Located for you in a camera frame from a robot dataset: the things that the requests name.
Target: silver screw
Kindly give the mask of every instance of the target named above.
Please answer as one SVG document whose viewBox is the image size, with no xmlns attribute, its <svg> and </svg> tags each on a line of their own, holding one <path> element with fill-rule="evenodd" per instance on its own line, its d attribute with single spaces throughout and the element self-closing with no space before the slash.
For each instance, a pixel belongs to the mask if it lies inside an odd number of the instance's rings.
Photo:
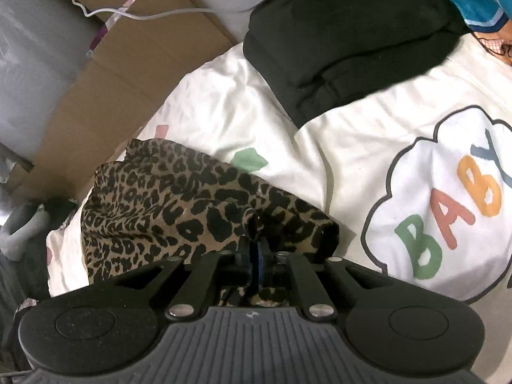
<svg viewBox="0 0 512 384">
<path fill-rule="evenodd" d="M 334 307 L 329 305 L 313 305 L 309 308 L 309 313 L 316 318 L 327 317 L 334 314 Z"/>
<path fill-rule="evenodd" d="M 288 256 L 290 255 L 289 251 L 278 251 L 276 253 L 276 260 L 278 264 L 286 264 L 286 260 L 288 259 Z"/>
<path fill-rule="evenodd" d="M 168 311 L 171 316 L 186 317 L 194 313 L 194 308 L 191 305 L 174 305 Z"/>
</svg>

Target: leopard print clothing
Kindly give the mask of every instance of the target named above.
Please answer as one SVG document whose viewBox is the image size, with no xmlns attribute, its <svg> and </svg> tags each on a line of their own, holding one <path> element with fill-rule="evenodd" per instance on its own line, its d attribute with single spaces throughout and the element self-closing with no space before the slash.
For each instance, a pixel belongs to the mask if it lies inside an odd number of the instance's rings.
<svg viewBox="0 0 512 384">
<path fill-rule="evenodd" d="M 170 256 L 236 251 L 241 236 L 321 260 L 339 242 L 338 224 L 309 203 L 161 139 L 132 140 L 123 162 L 98 168 L 81 229 L 91 283 Z"/>
</svg>

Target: ribbed surface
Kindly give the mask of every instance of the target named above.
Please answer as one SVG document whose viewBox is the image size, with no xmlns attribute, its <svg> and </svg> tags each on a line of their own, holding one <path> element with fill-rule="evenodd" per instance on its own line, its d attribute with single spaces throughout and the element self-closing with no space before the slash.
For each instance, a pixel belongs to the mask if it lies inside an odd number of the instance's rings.
<svg viewBox="0 0 512 384">
<path fill-rule="evenodd" d="M 296 309 L 211 308 L 201 320 L 174 324 L 145 359 L 97 378 L 36 372 L 26 384 L 391 384 L 418 382 L 381 372 L 355 357 L 329 324 Z M 427 383 L 481 383 L 459 372 Z"/>
</svg>

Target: white bed sheet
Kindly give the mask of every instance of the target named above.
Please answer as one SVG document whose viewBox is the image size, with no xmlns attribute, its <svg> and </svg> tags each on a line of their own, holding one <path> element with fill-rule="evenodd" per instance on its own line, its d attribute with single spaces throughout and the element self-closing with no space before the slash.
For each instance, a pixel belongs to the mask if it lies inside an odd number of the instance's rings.
<svg viewBox="0 0 512 384">
<path fill-rule="evenodd" d="M 349 241 L 341 243 L 338 255 L 377 270 L 382 261 L 393 276 L 474 300 L 472 307 L 486 326 L 485 347 L 474 371 L 491 384 L 505 384 L 512 378 L 512 290 L 507 289 L 512 229 L 505 223 L 512 218 L 512 188 L 508 192 L 503 175 L 512 175 L 512 156 L 506 149 L 512 132 L 490 119 L 512 123 L 511 88 L 512 69 L 488 55 L 471 35 L 464 36 L 449 58 L 427 74 L 333 109 L 298 131 L 238 45 L 185 76 L 139 138 L 164 136 L 225 162 L 238 153 L 248 156 L 255 168 L 267 162 L 255 174 L 350 228 L 352 235 L 343 235 L 352 240 L 350 246 Z M 464 190 L 462 176 L 457 178 L 457 163 L 472 154 L 469 146 L 487 146 L 485 129 L 496 142 L 502 168 L 481 157 L 473 160 L 500 189 L 499 214 L 493 216 L 481 215 L 470 185 Z M 436 135 L 437 142 L 428 140 Z M 414 144 L 418 137 L 425 139 Z M 467 215 L 464 220 L 457 214 L 455 223 L 446 222 L 447 211 L 455 205 L 438 194 L 436 198 L 444 199 L 438 200 L 437 223 L 431 211 L 433 188 L 455 198 L 476 215 L 475 221 L 470 224 Z M 389 190 L 393 201 L 380 203 Z M 434 276 L 432 270 L 421 270 L 436 265 L 437 248 L 421 253 L 414 269 L 402 237 L 393 230 L 409 211 L 421 218 L 424 235 L 441 250 Z M 77 213 L 67 229 L 49 236 L 52 295 L 88 284 L 79 219 Z M 498 244 L 487 241 L 482 247 L 500 224 L 507 228 L 499 231 Z M 446 227 L 458 238 L 455 249 Z M 406 228 L 413 240 L 418 238 L 418 224 Z"/>
</svg>

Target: white cord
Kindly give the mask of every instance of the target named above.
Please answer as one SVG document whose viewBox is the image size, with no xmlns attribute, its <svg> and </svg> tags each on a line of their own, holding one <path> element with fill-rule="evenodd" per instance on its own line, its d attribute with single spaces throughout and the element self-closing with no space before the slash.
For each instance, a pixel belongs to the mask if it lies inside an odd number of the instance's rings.
<svg viewBox="0 0 512 384">
<path fill-rule="evenodd" d="M 178 10 L 171 10 L 171 11 L 168 11 L 168 12 L 161 12 L 161 13 L 153 14 L 153 15 L 150 15 L 150 16 L 137 16 L 135 14 L 130 14 L 130 13 L 128 13 L 126 11 L 123 11 L 123 10 L 120 10 L 118 8 L 98 8 L 98 10 L 94 10 L 92 12 L 88 12 L 87 9 L 85 8 L 85 6 L 82 5 L 81 3 L 79 3 L 78 1 L 71 0 L 71 2 L 74 5 L 80 7 L 82 9 L 82 12 L 84 13 L 84 16 L 86 16 L 86 17 L 92 17 L 92 16 L 95 16 L 96 14 L 101 13 L 101 12 L 112 12 L 112 13 L 119 14 L 121 16 L 128 17 L 129 19 L 134 19 L 134 20 L 155 20 L 155 19 L 160 19 L 162 17 L 171 16 L 171 15 L 174 15 L 174 14 L 184 14 L 184 13 L 188 13 L 188 12 L 210 12 L 210 13 L 223 13 L 223 14 L 238 14 L 238 13 L 252 11 L 259 4 L 258 3 L 256 5 L 254 5 L 253 7 L 247 8 L 245 10 L 239 10 L 239 11 L 212 10 L 211 8 L 180 8 Z"/>
</svg>

